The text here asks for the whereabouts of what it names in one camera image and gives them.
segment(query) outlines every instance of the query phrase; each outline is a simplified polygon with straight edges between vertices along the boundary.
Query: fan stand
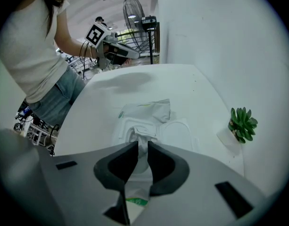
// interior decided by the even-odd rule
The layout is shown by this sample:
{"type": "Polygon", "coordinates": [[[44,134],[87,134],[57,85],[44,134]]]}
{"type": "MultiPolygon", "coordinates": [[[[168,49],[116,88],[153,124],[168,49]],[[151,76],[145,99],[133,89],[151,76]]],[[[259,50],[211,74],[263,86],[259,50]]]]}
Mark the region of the fan stand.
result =
{"type": "Polygon", "coordinates": [[[148,29],[149,34],[149,56],[150,56],[150,64],[153,64],[153,44],[152,44],[152,37],[151,37],[151,30],[148,29]]]}

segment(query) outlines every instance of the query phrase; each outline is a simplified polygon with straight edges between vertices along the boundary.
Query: white tabletop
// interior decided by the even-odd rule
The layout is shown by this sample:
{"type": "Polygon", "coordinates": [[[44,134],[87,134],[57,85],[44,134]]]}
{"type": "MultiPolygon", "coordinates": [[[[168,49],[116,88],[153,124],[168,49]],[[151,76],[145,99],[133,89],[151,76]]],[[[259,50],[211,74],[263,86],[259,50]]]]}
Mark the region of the white tabletop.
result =
{"type": "Polygon", "coordinates": [[[228,125],[230,113],[194,65],[142,65],[96,74],[72,105],[55,155],[110,146],[114,124],[125,104],[167,98],[175,117],[187,119],[193,137],[199,139],[200,153],[244,175],[241,149],[231,151],[216,135],[228,125]]]}

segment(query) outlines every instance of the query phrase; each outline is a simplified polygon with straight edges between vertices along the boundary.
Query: electric fan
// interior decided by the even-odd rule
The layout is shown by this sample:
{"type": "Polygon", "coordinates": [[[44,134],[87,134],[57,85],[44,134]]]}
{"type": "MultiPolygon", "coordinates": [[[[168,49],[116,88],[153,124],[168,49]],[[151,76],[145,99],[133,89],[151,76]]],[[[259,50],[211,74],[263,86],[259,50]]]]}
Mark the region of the electric fan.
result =
{"type": "Polygon", "coordinates": [[[131,32],[131,37],[138,52],[143,52],[149,47],[150,63],[153,64],[153,45],[151,29],[156,28],[155,16],[145,17],[139,0],[124,0],[124,19],[131,32]]]}

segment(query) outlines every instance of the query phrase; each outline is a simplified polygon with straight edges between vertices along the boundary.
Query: denim shorts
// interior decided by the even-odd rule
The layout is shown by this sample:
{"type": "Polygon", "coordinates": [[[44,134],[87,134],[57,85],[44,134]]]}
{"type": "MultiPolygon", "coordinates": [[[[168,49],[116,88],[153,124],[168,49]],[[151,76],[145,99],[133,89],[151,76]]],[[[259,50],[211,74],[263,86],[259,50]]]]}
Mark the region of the denim shorts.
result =
{"type": "Polygon", "coordinates": [[[85,83],[69,66],[51,90],[29,107],[41,120],[51,126],[62,125],[72,104],[85,83]]]}

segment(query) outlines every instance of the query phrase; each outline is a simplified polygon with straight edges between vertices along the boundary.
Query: white t-shirt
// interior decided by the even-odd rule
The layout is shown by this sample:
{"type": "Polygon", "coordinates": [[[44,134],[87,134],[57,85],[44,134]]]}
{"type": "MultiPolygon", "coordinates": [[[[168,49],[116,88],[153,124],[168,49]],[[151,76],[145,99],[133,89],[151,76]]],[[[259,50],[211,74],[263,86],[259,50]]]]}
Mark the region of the white t-shirt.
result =
{"type": "Polygon", "coordinates": [[[65,0],[62,7],[54,7],[48,35],[48,9],[44,0],[35,0],[13,12],[0,33],[0,58],[25,92],[28,103],[41,100],[67,69],[67,62],[56,54],[53,41],[57,15],[68,5],[65,0]]]}

